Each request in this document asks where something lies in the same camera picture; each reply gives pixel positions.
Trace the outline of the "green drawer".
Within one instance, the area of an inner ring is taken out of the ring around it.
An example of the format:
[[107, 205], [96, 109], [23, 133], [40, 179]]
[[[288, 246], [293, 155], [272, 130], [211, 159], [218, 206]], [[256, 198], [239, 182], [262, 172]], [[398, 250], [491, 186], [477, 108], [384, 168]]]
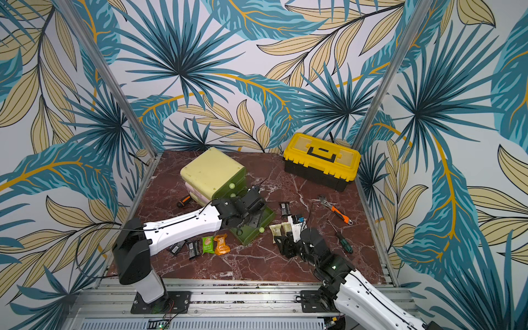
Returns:
[[231, 198], [240, 196], [247, 190], [247, 180], [245, 176], [235, 176], [222, 182], [215, 187], [212, 199]]

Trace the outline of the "black cookie packet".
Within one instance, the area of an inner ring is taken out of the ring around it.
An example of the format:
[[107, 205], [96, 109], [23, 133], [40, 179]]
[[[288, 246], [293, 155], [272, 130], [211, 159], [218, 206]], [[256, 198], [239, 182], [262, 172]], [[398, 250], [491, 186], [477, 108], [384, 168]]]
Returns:
[[289, 202], [280, 202], [279, 206], [280, 206], [280, 210], [281, 210], [280, 213], [281, 213], [282, 218], [289, 217], [292, 215]]
[[200, 240], [189, 241], [187, 243], [187, 247], [188, 247], [188, 257], [190, 260], [195, 259], [196, 257], [199, 257], [202, 255]]
[[168, 248], [168, 251], [173, 255], [177, 256], [183, 249], [183, 247], [186, 245], [185, 241], [180, 241], [175, 244], [173, 244], [171, 247]]

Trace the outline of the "orange cookie packet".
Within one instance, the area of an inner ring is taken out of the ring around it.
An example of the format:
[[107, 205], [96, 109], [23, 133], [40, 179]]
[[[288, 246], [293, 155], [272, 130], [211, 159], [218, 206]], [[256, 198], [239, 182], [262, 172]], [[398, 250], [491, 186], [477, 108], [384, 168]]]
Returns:
[[228, 254], [230, 252], [230, 247], [227, 245], [226, 243], [226, 239], [227, 239], [228, 235], [227, 234], [223, 234], [223, 235], [217, 235], [214, 237], [214, 241], [216, 242], [216, 247], [215, 247], [215, 251], [214, 253], [216, 255], [224, 255], [224, 254]]

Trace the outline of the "green cookie packet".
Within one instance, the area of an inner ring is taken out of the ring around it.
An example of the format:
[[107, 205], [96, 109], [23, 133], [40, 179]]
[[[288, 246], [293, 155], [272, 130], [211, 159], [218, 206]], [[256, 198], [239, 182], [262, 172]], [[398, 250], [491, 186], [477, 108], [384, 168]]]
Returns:
[[215, 254], [214, 237], [205, 236], [202, 238], [202, 254]]

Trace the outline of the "cream cookie packet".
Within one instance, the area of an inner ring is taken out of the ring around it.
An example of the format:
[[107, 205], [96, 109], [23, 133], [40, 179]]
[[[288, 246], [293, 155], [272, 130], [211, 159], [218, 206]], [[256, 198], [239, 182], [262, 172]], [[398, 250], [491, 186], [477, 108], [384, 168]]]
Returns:
[[273, 237], [276, 237], [276, 236], [277, 237], [281, 237], [283, 235], [283, 233], [282, 233], [282, 225], [280, 225], [280, 224], [270, 225], [269, 229], [270, 229]]
[[292, 232], [292, 226], [289, 222], [283, 222], [281, 224], [282, 231], [285, 235], [287, 235], [289, 232]]

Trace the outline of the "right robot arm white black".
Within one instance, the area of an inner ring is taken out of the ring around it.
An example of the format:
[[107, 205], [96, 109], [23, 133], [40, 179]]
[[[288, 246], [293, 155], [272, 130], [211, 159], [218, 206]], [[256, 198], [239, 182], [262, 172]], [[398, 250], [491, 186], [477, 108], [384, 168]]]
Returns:
[[441, 329], [437, 323], [425, 323], [387, 298], [349, 261], [333, 253], [317, 229], [303, 230], [298, 240], [288, 232], [275, 236], [274, 241], [284, 257], [299, 256], [314, 266], [314, 275], [322, 281], [316, 305], [332, 307], [365, 329]]

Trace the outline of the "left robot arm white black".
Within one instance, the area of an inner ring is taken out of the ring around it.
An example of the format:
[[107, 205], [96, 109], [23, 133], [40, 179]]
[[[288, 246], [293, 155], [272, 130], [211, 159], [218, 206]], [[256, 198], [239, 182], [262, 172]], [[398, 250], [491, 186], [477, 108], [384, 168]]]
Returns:
[[151, 266], [152, 256], [197, 235], [242, 228], [266, 207], [256, 185], [242, 196], [213, 199], [199, 210], [171, 219], [144, 224], [138, 218], [129, 220], [112, 247], [120, 284], [132, 285], [147, 305], [168, 301], [166, 287]]

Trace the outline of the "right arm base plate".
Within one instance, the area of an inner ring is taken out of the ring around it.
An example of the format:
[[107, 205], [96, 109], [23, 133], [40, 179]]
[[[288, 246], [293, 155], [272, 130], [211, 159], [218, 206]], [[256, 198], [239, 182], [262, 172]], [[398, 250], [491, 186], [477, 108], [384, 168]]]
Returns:
[[338, 313], [334, 303], [318, 290], [302, 290], [295, 300], [303, 313]]

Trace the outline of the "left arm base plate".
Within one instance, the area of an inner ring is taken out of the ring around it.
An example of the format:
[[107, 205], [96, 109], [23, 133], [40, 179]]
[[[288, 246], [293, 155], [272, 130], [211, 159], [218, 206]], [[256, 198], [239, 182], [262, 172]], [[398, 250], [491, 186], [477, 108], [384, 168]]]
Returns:
[[186, 314], [191, 301], [190, 291], [167, 291], [152, 303], [145, 302], [137, 293], [131, 307], [131, 314]]

